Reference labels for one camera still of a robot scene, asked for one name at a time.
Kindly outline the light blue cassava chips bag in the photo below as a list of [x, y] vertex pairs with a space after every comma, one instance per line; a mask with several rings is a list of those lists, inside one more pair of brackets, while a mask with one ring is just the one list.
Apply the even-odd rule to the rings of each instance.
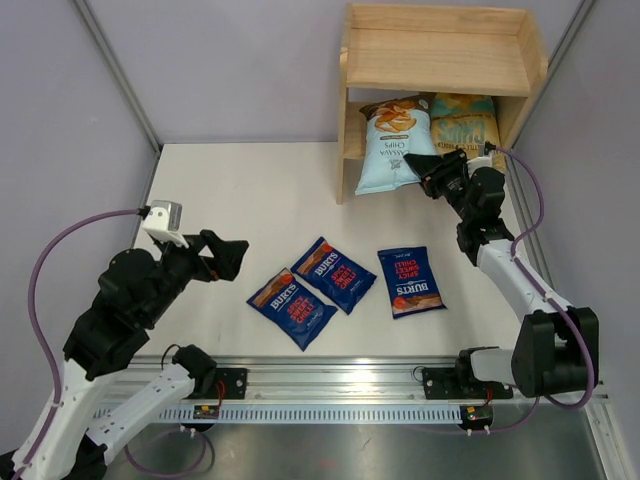
[[433, 99], [431, 93], [420, 93], [367, 104], [360, 109], [366, 132], [357, 196], [394, 191], [419, 181], [404, 156], [436, 153], [431, 137]]

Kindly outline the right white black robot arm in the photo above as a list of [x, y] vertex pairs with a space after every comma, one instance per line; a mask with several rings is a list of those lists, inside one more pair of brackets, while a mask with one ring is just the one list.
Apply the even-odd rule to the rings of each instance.
[[501, 217], [505, 176], [493, 166], [497, 146], [468, 159], [408, 153], [404, 160], [425, 194], [443, 198], [458, 215], [457, 242], [470, 262], [498, 288], [520, 321], [512, 349], [479, 347], [460, 353], [456, 389], [476, 396], [489, 382], [517, 388], [527, 398], [543, 397], [564, 409], [579, 409], [598, 383], [599, 321], [588, 307], [575, 307], [549, 286], [518, 253]]

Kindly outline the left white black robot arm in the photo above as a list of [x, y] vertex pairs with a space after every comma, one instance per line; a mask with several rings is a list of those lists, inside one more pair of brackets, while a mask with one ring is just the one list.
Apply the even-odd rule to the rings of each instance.
[[99, 277], [91, 307], [64, 348], [63, 381], [30, 437], [1, 457], [4, 479], [101, 479], [127, 444], [168, 406], [224, 393], [217, 364], [195, 345], [180, 348], [161, 373], [97, 420], [110, 387], [148, 342], [149, 330], [191, 281], [232, 281], [249, 243], [203, 230], [183, 245], [157, 241], [160, 259], [144, 249], [117, 254]]

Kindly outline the large yellow kettle chips bag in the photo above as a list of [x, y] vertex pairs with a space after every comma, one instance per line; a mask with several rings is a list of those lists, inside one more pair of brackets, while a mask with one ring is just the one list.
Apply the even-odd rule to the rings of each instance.
[[432, 141], [439, 155], [462, 149], [468, 159], [473, 159], [484, 154], [486, 142], [501, 145], [490, 96], [437, 93], [430, 119]]

